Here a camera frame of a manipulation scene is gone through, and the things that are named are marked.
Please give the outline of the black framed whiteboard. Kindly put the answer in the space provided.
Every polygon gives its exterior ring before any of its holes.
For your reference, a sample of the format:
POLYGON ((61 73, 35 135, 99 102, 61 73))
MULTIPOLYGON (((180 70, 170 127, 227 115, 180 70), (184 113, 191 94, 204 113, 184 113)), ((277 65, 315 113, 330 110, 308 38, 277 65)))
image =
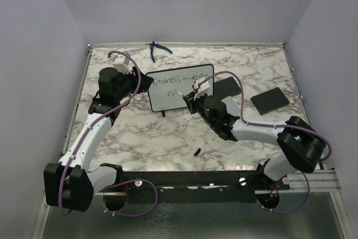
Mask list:
POLYGON ((186 103, 181 94, 193 91, 196 80, 207 78, 214 74, 212 64, 192 65, 189 67, 166 69, 146 73, 153 78, 148 90, 150 108, 155 113, 181 109, 186 103))

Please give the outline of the black rectangular eraser block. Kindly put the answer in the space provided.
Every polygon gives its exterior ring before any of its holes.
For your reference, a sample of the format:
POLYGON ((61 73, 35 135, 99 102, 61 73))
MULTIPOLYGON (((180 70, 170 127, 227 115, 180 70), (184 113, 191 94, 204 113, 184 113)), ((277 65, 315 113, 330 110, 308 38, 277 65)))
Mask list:
POLYGON ((240 94, 241 88, 233 77, 228 77, 214 83, 214 96, 221 99, 240 94))

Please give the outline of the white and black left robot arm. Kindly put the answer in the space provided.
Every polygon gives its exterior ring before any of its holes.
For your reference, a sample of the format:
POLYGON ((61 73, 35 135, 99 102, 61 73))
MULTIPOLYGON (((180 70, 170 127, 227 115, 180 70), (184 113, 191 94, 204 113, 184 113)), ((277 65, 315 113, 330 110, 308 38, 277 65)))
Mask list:
POLYGON ((58 207, 63 216, 72 211, 85 212, 99 191, 122 188, 124 172, 121 166, 103 163, 93 172, 88 169, 121 109, 137 93, 147 92, 153 81, 137 68, 129 73, 113 67, 100 70, 98 91, 89 106, 83 129, 66 154, 57 163, 48 163, 44 169, 48 205, 58 207))

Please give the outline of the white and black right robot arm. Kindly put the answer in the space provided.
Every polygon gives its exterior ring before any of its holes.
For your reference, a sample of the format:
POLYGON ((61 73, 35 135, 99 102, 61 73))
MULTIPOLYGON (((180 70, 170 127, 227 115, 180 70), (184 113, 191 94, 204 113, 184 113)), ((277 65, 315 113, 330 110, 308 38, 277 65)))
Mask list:
POLYGON ((199 114, 221 139, 268 143, 281 148, 282 153, 268 160, 257 175, 257 183, 263 189, 270 189, 277 180, 295 171, 312 173, 328 145, 297 116, 278 123, 246 123, 232 97, 221 100, 214 95, 195 95, 190 92, 182 97, 189 112, 199 114))

